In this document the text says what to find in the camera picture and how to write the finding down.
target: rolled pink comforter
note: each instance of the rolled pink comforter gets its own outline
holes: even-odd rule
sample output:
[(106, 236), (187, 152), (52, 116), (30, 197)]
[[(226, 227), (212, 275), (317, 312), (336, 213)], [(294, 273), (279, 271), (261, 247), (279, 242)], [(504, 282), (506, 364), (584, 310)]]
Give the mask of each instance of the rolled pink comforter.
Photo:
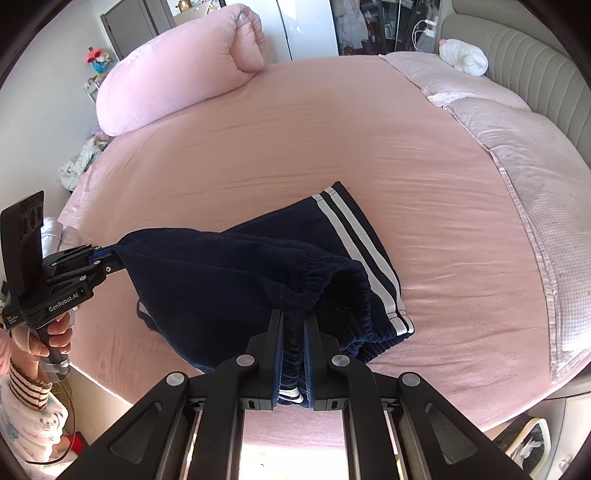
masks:
[(265, 67), (259, 16), (235, 4), (136, 48), (107, 76), (96, 100), (100, 127), (122, 135), (231, 92)]

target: shelf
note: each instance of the shelf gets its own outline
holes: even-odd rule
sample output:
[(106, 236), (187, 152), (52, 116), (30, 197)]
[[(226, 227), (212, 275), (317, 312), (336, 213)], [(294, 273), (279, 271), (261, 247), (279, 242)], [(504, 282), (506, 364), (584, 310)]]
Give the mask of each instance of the shelf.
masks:
[[(382, 0), (382, 2), (387, 2), (389, 4), (397, 4), (398, 0)], [(404, 0), (402, 0), (402, 6), (405, 8), (412, 8), (413, 7), (413, 2), (405, 2)]]
[(366, 4), (362, 4), (362, 5), (359, 7), (359, 9), (360, 9), (362, 12), (366, 12), (367, 10), (377, 10), (377, 9), (378, 9), (378, 6), (377, 6), (377, 5), (374, 5), (374, 4), (373, 4), (373, 3), (371, 3), (371, 2), (368, 2), (368, 3), (366, 3)]

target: white stripe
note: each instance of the white stripe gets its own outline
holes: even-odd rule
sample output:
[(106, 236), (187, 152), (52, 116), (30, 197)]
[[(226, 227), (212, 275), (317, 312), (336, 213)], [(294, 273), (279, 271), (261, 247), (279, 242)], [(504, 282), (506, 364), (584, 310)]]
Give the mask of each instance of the white stripe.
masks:
[(386, 315), (388, 316), (388, 320), (394, 326), (396, 330), (396, 335), (404, 335), (408, 332), (408, 329), (404, 322), (398, 317), (396, 314), (396, 302), (386, 290), (386, 288), (379, 282), (379, 280), (375, 277), (374, 273), (371, 271), (370, 267), (365, 262), (363, 255), (357, 249), (357, 246), (351, 240), (351, 237), (345, 230), (345, 227), (336, 216), (336, 214), (331, 210), (329, 205), (326, 201), (318, 194), (312, 195), (312, 198), (316, 200), (318, 203), (318, 207), (322, 210), (322, 213), (326, 215), (332, 226), (334, 227), (336, 233), (338, 234), (340, 240), (343, 242), (343, 246), (347, 250), (347, 253), (353, 260), (357, 260), (362, 263), (365, 272), (369, 278), (369, 285), (371, 286), (372, 291), (382, 300), (384, 304), (384, 309), (386, 310)]
[(138, 309), (140, 310), (141, 313), (145, 313), (148, 317), (152, 318), (148, 309), (145, 307), (145, 305), (142, 303), (141, 300), (138, 302)]
[(330, 195), (330, 197), (332, 198), (335, 205), (339, 208), (339, 210), (341, 212), (343, 212), (343, 215), (345, 216), (345, 218), (347, 219), (347, 221), (349, 222), (349, 224), (353, 228), (353, 231), (357, 234), (357, 236), (361, 240), (361, 243), (363, 243), (365, 248), (368, 249), (369, 254), (371, 255), (371, 257), (375, 261), (375, 264), (382, 271), (382, 273), (384, 275), (386, 275), (388, 280), (390, 282), (392, 282), (392, 285), (394, 285), (394, 288), (396, 288), (396, 294), (398, 295), (398, 302), (397, 302), (398, 311), (400, 312), (400, 315), (402, 316), (402, 318), (408, 323), (408, 333), (413, 333), (414, 332), (414, 325), (411, 322), (411, 320), (406, 316), (404, 303), (402, 302), (402, 295), (400, 295), (400, 284), (398, 283), (398, 279), (396, 278), (396, 274), (392, 270), (392, 267), (390, 267), (390, 265), (388, 264), (386, 259), (382, 256), (382, 254), (380, 252), (378, 252), (378, 249), (375, 248), (375, 245), (371, 241), (371, 238), (369, 237), (367, 232), (364, 230), (363, 226), (359, 223), (359, 221), (357, 220), (357, 217), (353, 214), (353, 212), (351, 212), (351, 210), (349, 209), (349, 206), (341, 198), (341, 196), (339, 195), (339, 192), (337, 192), (333, 187), (328, 187), (324, 191)]
[(289, 400), (293, 403), (302, 403), (304, 401), (304, 397), (297, 387), (292, 388), (291, 390), (279, 390), (279, 396), (283, 398), (283, 400)]

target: finger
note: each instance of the finger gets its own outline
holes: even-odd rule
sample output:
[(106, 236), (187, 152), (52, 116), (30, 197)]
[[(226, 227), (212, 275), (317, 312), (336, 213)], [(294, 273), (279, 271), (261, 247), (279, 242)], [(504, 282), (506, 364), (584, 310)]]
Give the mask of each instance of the finger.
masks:
[(74, 332), (71, 328), (68, 328), (64, 333), (61, 335), (53, 335), (49, 338), (49, 345), (55, 347), (62, 347), (66, 346), (72, 340), (72, 335)]
[(70, 327), (70, 314), (68, 312), (53, 320), (47, 327), (49, 335), (61, 335)]
[(62, 355), (68, 355), (72, 351), (72, 344), (68, 343), (66, 346), (60, 348), (60, 353)]
[(49, 350), (39, 338), (31, 335), (29, 338), (29, 352), (32, 355), (49, 356)]

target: navy sweatpants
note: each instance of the navy sweatpants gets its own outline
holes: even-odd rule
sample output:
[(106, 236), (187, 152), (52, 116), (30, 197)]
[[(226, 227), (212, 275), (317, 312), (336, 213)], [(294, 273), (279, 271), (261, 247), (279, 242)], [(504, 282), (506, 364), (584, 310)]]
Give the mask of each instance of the navy sweatpants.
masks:
[(301, 320), (368, 362), (414, 331), (384, 247), (336, 183), (318, 195), (222, 233), (146, 229), (114, 250), (160, 332), (192, 365), (211, 371), (285, 312), (280, 398), (307, 405)]

